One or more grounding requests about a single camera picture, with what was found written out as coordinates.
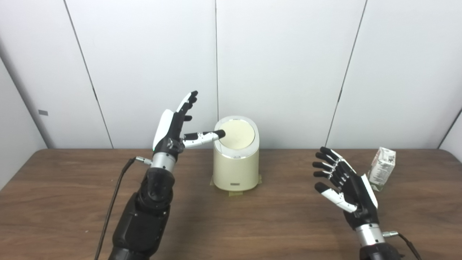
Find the wooden table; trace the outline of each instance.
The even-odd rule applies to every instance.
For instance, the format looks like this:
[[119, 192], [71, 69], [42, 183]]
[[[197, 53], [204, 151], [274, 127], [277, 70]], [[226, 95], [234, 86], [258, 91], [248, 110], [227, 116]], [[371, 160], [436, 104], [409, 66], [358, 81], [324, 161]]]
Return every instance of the wooden table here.
[[[366, 172], [376, 150], [338, 150]], [[212, 150], [185, 151], [157, 260], [356, 260], [359, 244], [340, 209], [318, 194], [315, 150], [262, 150], [263, 183], [242, 196], [210, 186]], [[106, 210], [128, 158], [149, 150], [41, 150], [0, 192], [0, 259], [92, 259]], [[147, 166], [128, 170], [100, 259]], [[398, 230], [424, 260], [462, 258], [462, 164], [442, 150], [398, 150], [377, 193], [381, 228]], [[399, 238], [388, 242], [405, 259]]]

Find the masking tape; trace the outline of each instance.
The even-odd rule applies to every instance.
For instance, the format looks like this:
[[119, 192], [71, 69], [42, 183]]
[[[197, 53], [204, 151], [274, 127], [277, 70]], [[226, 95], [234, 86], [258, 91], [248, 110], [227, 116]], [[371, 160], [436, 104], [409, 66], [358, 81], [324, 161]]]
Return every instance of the masking tape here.
[[244, 192], [229, 192], [228, 193], [229, 197], [231, 197], [231, 196], [240, 196], [240, 195], [244, 195]]

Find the cable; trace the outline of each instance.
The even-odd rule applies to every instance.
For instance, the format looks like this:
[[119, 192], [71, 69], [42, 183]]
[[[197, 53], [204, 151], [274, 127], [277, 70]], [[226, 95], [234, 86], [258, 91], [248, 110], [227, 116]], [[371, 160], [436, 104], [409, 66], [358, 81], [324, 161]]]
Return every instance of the cable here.
[[412, 253], [415, 255], [415, 258], [417, 258], [418, 260], [422, 260], [422, 258], [420, 257], [419, 253], [417, 252], [417, 249], [415, 249], [414, 245], [409, 241], [407, 240], [407, 238], [405, 236], [403, 236], [403, 234], [401, 233], [398, 233], [398, 236], [400, 236], [400, 238], [402, 238], [404, 240], [404, 242], [406, 242], [407, 246], [409, 247], [409, 249], [412, 251]]
[[104, 235], [106, 235], [106, 229], [108, 228], [109, 218], [111, 217], [111, 212], [112, 212], [112, 207], [114, 206], [114, 202], [116, 201], [117, 193], [119, 192], [120, 183], [122, 182], [122, 177], [135, 160], [136, 158], [132, 158], [128, 160], [127, 164], [123, 167], [122, 171], [120, 172], [119, 179], [117, 180], [117, 183], [115, 185], [114, 194], [112, 195], [112, 199], [109, 204], [108, 213], [106, 214], [106, 219], [104, 220], [103, 230], [101, 231], [101, 237], [99, 238], [98, 248], [96, 249], [95, 260], [98, 260], [99, 253], [101, 252], [101, 248], [103, 247]]

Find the robotic arm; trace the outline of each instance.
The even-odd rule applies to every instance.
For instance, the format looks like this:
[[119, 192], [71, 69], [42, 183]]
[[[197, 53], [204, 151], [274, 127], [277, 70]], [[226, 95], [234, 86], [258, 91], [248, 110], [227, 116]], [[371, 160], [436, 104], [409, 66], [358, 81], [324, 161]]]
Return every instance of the robotic arm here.
[[400, 260], [401, 256], [385, 242], [377, 216], [378, 203], [366, 175], [359, 177], [348, 162], [333, 150], [321, 147], [316, 158], [325, 162], [313, 162], [315, 177], [324, 177], [338, 188], [332, 189], [322, 182], [315, 189], [343, 210], [345, 219], [356, 231], [361, 245], [360, 260]]
[[186, 115], [197, 101], [197, 91], [180, 103], [176, 112], [165, 110], [152, 145], [152, 160], [137, 157], [150, 165], [138, 192], [134, 193], [122, 213], [112, 237], [109, 260], [149, 260], [156, 253], [167, 225], [173, 199], [173, 168], [185, 148], [202, 145], [225, 136], [223, 130], [185, 134], [181, 137]]

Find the milk carton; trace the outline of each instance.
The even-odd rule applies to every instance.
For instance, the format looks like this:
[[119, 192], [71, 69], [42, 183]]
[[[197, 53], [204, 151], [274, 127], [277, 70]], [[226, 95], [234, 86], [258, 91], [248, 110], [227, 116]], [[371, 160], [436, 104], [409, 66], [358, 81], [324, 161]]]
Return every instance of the milk carton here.
[[367, 176], [372, 189], [381, 191], [393, 171], [396, 162], [396, 152], [380, 147], [374, 157]]

